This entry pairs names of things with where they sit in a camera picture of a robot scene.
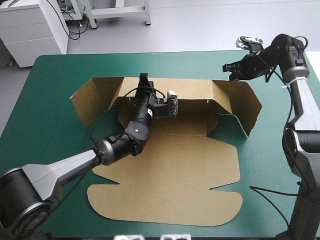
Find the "white cabinet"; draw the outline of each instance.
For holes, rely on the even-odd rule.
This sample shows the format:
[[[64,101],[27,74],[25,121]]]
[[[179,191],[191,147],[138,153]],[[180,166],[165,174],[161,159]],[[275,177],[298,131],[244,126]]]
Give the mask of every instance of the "white cabinet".
[[[56,0],[49,0],[64,28],[67,25]],[[13,0],[0,5],[0,39],[20,67],[33,66],[42,55],[66,54],[68,36],[46,0]]]

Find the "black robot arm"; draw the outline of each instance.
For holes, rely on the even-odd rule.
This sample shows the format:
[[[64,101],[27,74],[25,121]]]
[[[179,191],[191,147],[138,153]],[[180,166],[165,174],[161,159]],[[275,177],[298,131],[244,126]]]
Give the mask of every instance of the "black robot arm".
[[[99,140],[97,148],[49,165],[27,164],[0,176],[0,239],[31,239],[36,228],[63,202],[60,198],[66,184],[77,177],[81,180],[100,164],[110,165],[129,154],[140,154],[151,136],[152,119],[174,119],[178,114],[177,94],[168,91],[167,98],[158,98],[147,73],[140,75],[134,101],[128,126]]]
[[[282,146],[292,173],[301,178],[288,230],[278,240],[315,240],[320,223],[320,109],[308,85],[306,46],[299,39],[278,35],[265,49],[258,38],[239,37],[237,45],[250,51],[242,60],[225,64],[230,81],[251,80],[277,66],[288,87],[295,117],[285,126]]]
[[[97,143],[102,164],[110,165],[129,154],[133,156],[140,154],[151,135],[152,119],[176,118],[178,114],[177,97],[174,91],[168,91],[167,98],[158,98],[154,83],[148,81],[148,74],[141,73],[128,126],[124,131],[101,139]]]

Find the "zip tie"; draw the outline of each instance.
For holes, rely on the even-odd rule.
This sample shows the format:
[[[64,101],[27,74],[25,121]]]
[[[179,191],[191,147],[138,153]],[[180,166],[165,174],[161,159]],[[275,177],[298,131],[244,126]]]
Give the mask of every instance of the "zip tie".
[[[290,84],[292,84],[292,83],[294,83],[294,82],[296,82],[296,81],[298,81],[298,80],[306,80],[306,81],[308,81],[308,79],[305,78],[305,77],[297,77],[297,78],[293,79],[292,81],[290,81],[289,83],[287,83],[286,85],[281,86],[281,87],[282,87],[283,89],[290,88]]]

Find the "green table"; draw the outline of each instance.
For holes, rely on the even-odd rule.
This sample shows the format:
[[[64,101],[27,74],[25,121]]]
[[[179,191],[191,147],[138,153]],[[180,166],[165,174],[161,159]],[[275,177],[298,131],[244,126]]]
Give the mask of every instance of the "green table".
[[[229,74],[222,73],[222,65],[238,61],[245,54],[244,51],[208,51],[42,56],[37,59],[0,138],[0,172],[28,163],[49,164],[92,147],[90,129],[84,127],[70,100],[91,77],[133,77],[148,72],[149,76],[158,78],[227,80]],[[309,84],[320,102],[320,85],[311,66],[310,70]],[[289,95],[276,76],[270,83],[264,83],[261,77],[249,84],[262,103],[249,138],[246,139],[233,116],[225,115],[220,116],[211,136],[235,145],[238,150],[241,180],[219,188],[243,196],[242,208],[232,221],[222,226],[199,227],[104,218],[91,208],[87,188],[110,182],[90,172],[41,229],[52,231],[56,237],[117,234],[158,237],[165,233],[190,233],[194,237],[274,237],[284,231],[283,219],[249,185],[292,193],[298,190],[298,178],[290,172],[281,144]],[[119,129],[117,113],[112,112],[97,129],[96,137],[108,136]],[[267,195],[291,217],[294,197]]]

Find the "brown cardboard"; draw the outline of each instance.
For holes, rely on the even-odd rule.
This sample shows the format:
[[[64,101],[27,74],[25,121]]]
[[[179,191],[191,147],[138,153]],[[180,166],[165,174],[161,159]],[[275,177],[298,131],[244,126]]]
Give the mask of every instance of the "brown cardboard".
[[[245,82],[149,80],[164,93],[177,92],[178,117],[153,120],[152,136],[140,155],[93,170],[119,184],[90,186],[91,206],[100,215],[115,220],[194,226],[229,222],[241,208],[241,195],[210,189],[239,181],[237,149],[206,136],[217,125],[218,114],[235,114],[249,134],[261,109],[259,100]],[[138,82],[137,77],[93,78],[71,99],[88,126]],[[115,106],[124,127],[134,95],[132,92]]]

